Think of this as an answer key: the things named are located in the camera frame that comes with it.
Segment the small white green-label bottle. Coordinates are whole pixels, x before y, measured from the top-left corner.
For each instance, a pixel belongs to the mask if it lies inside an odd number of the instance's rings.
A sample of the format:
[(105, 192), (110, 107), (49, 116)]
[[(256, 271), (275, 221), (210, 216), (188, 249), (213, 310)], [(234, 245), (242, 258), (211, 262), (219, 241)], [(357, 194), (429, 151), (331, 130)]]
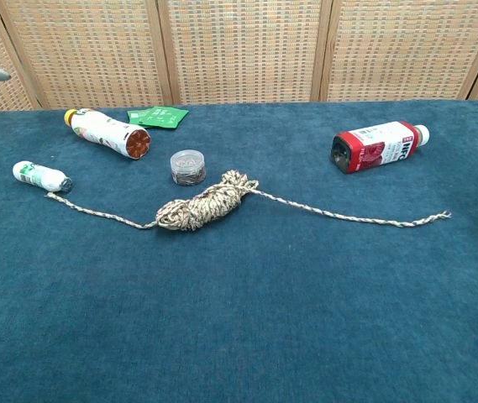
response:
[(27, 160), (14, 164), (12, 172), (18, 181), (50, 192), (69, 192), (73, 187), (72, 179), (62, 171)]

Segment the white bottle with yellow cap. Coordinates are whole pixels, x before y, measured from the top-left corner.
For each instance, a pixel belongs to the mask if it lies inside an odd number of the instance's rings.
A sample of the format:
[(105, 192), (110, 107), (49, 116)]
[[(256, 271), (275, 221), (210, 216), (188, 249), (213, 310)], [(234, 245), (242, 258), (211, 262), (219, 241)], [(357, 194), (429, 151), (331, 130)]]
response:
[(91, 108), (67, 110), (64, 122), (78, 137), (109, 147), (133, 160), (139, 160), (150, 150), (151, 137), (146, 129)]

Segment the red juice bottle white cap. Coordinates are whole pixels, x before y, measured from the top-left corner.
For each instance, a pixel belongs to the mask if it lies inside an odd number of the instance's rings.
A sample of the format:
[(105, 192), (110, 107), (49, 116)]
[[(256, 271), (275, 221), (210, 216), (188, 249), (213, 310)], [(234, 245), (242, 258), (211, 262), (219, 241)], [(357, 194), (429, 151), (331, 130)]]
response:
[(351, 174), (405, 160), (429, 139), (426, 126), (393, 121), (338, 133), (330, 158), (342, 172)]

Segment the small green sachet packet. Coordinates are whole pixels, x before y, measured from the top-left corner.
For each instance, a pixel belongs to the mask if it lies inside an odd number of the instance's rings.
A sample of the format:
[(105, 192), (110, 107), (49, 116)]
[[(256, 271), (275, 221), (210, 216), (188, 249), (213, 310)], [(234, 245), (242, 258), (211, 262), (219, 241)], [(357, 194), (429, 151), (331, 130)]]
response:
[(143, 127), (149, 127), (149, 109), (142, 110), (128, 110), (127, 114), (129, 117), (130, 124), (136, 124)]

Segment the large green sachet packet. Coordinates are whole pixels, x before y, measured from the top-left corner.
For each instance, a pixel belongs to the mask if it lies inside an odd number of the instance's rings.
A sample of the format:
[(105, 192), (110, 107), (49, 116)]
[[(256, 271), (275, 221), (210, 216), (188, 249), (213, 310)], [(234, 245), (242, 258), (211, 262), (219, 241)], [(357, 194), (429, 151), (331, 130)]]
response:
[(188, 114), (186, 109), (175, 107), (151, 107), (140, 115), (140, 125), (145, 127), (175, 129)]

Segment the clear round jar of clips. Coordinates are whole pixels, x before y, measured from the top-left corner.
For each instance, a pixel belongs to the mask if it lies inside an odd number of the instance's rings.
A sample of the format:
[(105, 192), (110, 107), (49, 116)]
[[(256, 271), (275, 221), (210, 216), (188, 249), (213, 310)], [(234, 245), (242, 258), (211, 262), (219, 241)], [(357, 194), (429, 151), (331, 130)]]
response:
[(194, 149), (184, 149), (174, 153), (170, 158), (171, 176), (180, 186), (193, 186), (204, 181), (206, 177), (203, 153)]

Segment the woven wooden folding screen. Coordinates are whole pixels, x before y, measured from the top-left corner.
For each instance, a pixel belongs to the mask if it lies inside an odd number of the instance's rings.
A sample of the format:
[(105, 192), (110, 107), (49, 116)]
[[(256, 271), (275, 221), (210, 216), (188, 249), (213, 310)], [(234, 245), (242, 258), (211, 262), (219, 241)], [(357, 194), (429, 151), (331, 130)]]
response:
[(0, 111), (478, 99), (478, 0), (0, 0)]

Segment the blue table cloth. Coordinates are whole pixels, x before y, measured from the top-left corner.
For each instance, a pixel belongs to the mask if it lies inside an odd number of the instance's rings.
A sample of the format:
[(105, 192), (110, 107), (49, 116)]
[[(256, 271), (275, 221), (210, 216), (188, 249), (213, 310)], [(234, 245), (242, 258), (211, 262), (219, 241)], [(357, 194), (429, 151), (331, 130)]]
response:
[[(331, 160), (393, 121), (429, 141)], [(151, 137), (130, 160), (0, 113), (0, 403), (478, 403), (478, 102), (190, 106)]]

